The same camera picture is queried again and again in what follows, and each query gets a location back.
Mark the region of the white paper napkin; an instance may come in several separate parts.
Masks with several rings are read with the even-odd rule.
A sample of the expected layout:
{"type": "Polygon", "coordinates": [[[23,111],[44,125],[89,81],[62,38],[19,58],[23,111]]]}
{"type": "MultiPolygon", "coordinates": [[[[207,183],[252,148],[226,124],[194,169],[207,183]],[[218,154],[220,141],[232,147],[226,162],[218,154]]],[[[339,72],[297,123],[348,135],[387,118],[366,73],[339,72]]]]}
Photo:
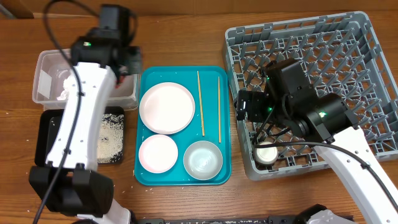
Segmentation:
{"type": "Polygon", "coordinates": [[[57,97],[57,100],[67,100],[70,90],[75,85],[75,77],[70,75],[67,79],[63,81],[63,90],[61,94],[57,97]]]}

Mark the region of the red foil snack wrapper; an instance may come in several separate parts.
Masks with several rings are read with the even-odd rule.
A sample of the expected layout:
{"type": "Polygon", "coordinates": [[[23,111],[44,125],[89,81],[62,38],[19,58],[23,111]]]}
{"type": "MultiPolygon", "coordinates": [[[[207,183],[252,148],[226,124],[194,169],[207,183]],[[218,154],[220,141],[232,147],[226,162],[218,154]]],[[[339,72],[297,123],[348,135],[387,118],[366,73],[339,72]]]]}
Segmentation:
{"type": "Polygon", "coordinates": [[[121,76],[119,77],[119,79],[117,80],[117,82],[116,82],[115,89],[120,88],[121,85],[124,83],[125,79],[126,79],[126,76],[125,76],[125,75],[121,75],[121,76]]]}

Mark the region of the small pink bowl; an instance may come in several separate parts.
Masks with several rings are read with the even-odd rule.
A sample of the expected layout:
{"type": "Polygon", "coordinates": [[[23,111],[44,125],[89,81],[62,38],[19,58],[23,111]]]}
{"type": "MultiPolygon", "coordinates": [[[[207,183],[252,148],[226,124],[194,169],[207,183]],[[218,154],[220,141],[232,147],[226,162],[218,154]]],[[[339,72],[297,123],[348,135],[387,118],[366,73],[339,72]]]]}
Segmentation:
{"type": "Polygon", "coordinates": [[[148,172],[161,174],[170,170],[178,159],[175,141],[163,134],[148,137],[139,148],[139,162],[148,172]]]}

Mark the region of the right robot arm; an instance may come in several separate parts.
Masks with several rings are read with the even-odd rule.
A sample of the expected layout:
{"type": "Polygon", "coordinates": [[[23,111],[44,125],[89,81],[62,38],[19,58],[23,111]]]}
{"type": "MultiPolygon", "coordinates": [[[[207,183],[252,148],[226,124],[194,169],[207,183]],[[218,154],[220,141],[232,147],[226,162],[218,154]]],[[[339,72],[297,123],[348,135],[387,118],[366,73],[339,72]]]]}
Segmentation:
{"type": "Polygon", "coordinates": [[[261,68],[264,91],[239,90],[239,121],[286,127],[333,169],[369,223],[397,223],[397,187],[365,138],[356,115],[336,93],[323,97],[294,58],[261,68]]]}

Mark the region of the white plastic cup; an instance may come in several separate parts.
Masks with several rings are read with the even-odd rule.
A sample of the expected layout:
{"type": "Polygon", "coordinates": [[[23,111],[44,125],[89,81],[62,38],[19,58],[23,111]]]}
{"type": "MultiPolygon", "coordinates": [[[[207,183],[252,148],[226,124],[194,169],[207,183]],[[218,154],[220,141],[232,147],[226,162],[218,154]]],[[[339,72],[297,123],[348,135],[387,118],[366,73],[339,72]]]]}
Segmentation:
{"type": "Polygon", "coordinates": [[[253,150],[254,160],[262,165],[271,165],[279,157],[276,147],[258,148],[253,150]]]}

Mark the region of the white rice grains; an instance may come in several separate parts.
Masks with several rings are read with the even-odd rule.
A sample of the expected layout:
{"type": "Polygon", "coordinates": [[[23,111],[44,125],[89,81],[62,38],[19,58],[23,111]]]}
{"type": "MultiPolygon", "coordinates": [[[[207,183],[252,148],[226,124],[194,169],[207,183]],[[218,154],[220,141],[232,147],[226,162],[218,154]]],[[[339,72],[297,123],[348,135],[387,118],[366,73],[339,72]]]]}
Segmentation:
{"type": "Polygon", "coordinates": [[[124,115],[104,114],[99,130],[97,160],[99,164],[117,162],[123,155],[124,115]]]}

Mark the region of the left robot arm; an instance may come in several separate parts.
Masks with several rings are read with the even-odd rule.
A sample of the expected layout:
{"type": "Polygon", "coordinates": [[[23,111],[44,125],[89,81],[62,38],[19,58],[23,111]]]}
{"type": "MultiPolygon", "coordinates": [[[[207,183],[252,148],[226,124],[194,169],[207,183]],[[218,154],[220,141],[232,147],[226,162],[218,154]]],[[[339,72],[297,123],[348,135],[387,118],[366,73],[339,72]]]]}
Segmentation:
{"type": "Polygon", "coordinates": [[[113,181],[98,171],[96,155],[102,116],[111,92],[126,77],[142,73],[134,46],[137,15],[115,4],[96,14],[99,24],[63,52],[75,77],[51,148],[39,149],[29,183],[41,208],[76,217],[78,223],[135,223],[134,213],[114,199],[113,181]]]}

